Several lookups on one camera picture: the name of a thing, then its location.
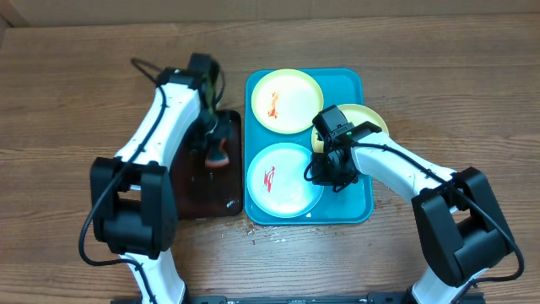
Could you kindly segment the green orange sponge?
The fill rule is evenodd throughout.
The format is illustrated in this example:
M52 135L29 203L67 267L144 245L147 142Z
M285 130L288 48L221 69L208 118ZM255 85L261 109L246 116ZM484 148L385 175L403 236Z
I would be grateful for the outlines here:
M229 164L230 158L224 149L225 139L210 145L205 159L205 166L208 168L218 168Z

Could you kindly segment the yellow plate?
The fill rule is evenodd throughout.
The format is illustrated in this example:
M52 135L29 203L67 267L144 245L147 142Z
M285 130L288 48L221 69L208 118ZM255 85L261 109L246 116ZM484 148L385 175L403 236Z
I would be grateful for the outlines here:
M354 126L358 126L363 122L372 122L382 129L384 133L389 133L388 127L384 120L373 110L367 106L359 104L342 104L337 108L343 113L349 122ZM315 128L311 132L311 146L314 152L323 152L323 141L319 139L318 132Z
M270 131L294 134L312 126L323 109L320 85L309 74L296 69L279 69L263 76L251 93L255 118Z

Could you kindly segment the light blue plate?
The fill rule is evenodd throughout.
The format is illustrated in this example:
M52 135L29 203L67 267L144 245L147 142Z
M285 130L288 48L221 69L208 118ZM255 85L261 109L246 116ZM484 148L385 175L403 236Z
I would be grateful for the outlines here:
M271 144L249 164L246 188L264 213L289 219L308 213L320 200L324 187L306 181L311 152L294 143Z

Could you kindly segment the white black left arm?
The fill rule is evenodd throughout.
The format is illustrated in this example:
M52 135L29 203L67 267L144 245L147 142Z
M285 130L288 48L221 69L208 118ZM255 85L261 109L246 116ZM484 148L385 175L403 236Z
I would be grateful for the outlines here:
M95 267L127 264L142 303L189 301L170 249L178 222L170 167L183 141L204 153L206 167L229 164L224 142L230 120L217 111L223 94L215 89L223 78L216 65L164 69L151 79L153 104L130 141L113 158L96 158L90 169L92 209L79 235L79 255ZM87 255L89 228L116 259L101 263Z

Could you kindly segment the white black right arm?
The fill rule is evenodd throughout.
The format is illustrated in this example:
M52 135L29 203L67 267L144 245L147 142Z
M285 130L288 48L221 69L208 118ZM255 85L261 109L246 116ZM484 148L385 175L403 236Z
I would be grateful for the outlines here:
M340 191L360 174L385 184L409 202L428 264L400 303L482 303L469 290L481 283L517 280L525 261L487 177L431 163L403 148L371 122L316 128L323 151L305 178Z

